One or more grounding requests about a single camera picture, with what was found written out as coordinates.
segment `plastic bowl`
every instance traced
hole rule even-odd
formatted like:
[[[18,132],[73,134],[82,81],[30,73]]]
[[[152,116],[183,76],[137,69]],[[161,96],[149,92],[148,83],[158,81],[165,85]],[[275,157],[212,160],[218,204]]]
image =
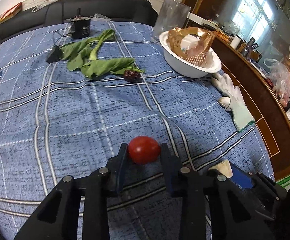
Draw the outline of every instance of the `plastic bowl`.
[[[183,60],[182,58],[178,57],[174,52],[172,52],[172,50],[169,47],[169,44],[167,43],[167,38],[168,32],[163,32],[159,36],[159,41],[164,48],[164,57],[168,65],[170,65],[170,67],[179,74],[182,74],[183,76],[190,78],[200,78],[206,76],[208,73],[216,73],[221,70],[222,63],[212,48],[210,48],[209,51],[212,52],[213,63],[208,68],[203,68],[190,64],[189,62]],[[183,41],[189,44],[190,42],[194,41],[192,39],[195,40],[196,38],[188,35],[183,39]]]

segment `bed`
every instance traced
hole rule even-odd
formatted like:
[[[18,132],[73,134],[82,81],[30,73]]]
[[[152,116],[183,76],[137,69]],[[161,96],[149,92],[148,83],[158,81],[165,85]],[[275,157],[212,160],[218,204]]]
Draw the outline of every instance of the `bed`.
[[[53,33],[69,24],[39,28],[0,45],[0,232],[13,239],[26,219],[65,175],[87,176],[115,156],[121,143],[147,135],[167,143],[199,173],[229,159],[244,171],[274,179],[255,124],[238,133],[210,77],[174,72],[152,27],[131,22],[91,23],[92,36],[111,28],[98,58],[133,57],[141,82],[105,75],[95,80],[69,72],[65,61],[47,64]],[[71,42],[62,37],[59,45]],[[78,239],[82,239],[81,202]],[[178,239],[181,199],[165,190],[159,160],[131,164],[119,198],[108,201],[110,237]],[[206,214],[207,239],[211,238]]]

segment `red tomato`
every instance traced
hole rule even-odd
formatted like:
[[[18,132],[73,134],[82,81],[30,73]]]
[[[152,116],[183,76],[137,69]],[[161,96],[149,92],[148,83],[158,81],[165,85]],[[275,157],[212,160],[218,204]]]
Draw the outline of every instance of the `red tomato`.
[[[137,136],[129,142],[128,153],[134,163],[147,164],[157,160],[160,145],[148,136]]]

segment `work glove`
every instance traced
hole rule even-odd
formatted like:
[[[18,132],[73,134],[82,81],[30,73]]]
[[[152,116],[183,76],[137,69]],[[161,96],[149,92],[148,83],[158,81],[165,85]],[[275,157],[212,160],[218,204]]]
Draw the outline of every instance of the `work glove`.
[[[232,111],[234,124],[238,132],[255,122],[255,119],[246,107],[240,88],[238,86],[234,87],[229,75],[225,73],[222,76],[219,73],[214,73],[211,83],[223,94],[218,103],[226,111]]]

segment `wooden dresser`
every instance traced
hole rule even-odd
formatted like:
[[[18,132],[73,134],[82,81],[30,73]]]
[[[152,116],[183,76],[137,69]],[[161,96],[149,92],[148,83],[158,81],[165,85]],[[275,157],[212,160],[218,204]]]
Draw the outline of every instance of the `wooden dresser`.
[[[290,122],[285,110],[259,72],[227,42],[216,38],[212,48],[222,69],[239,86],[246,106],[266,144],[275,179],[290,174]]]

